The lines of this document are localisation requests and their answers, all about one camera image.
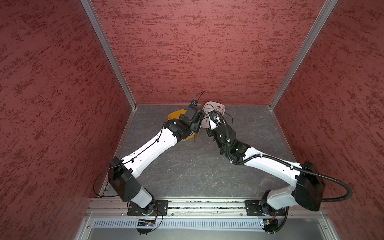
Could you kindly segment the grey perforated cable spool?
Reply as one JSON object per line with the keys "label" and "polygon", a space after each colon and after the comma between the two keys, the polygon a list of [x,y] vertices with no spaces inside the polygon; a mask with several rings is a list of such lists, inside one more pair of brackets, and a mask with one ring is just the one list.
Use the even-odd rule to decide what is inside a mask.
{"label": "grey perforated cable spool", "polygon": [[204,116],[201,115],[201,116],[199,117],[199,119],[198,119],[196,125],[195,125],[195,128],[194,128],[194,133],[195,133],[195,135],[194,135],[194,142],[196,142],[197,139],[198,139],[198,136],[199,136],[199,132],[200,132],[200,129],[201,129],[201,124],[202,124],[202,120],[203,120],[203,118],[204,118]]}

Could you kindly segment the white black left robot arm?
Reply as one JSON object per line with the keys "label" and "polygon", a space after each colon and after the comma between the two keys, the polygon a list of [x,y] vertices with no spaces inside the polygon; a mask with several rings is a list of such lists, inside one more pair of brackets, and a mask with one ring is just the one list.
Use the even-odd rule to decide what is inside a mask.
{"label": "white black left robot arm", "polygon": [[109,163],[108,182],[123,202],[133,202],[146,214],[154,210],[153,195],[138,182],[137,178],[157,157],[181,140],[200,130],[204,116],[194,121],[186,118],[172,119],[163,123],[161,130],[146,144],[132,154]]}

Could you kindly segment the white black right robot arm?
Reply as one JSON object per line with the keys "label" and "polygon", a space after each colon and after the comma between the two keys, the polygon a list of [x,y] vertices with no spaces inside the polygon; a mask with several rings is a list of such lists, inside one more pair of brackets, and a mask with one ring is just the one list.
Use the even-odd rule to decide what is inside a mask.
{"label": "white black right robot arm", "polygon": [[284,161],[265,154],[238,141],[236,132],[226,125],[207,128],[207,134],[214,137],[221,154],[227,157],[231,164],[256,168],[289,184],[279,190],[265,191],[259,201],[260,212],[271,215],[291,206],[301,206],[313,212],[320,210],[325,182],[314,164]]}

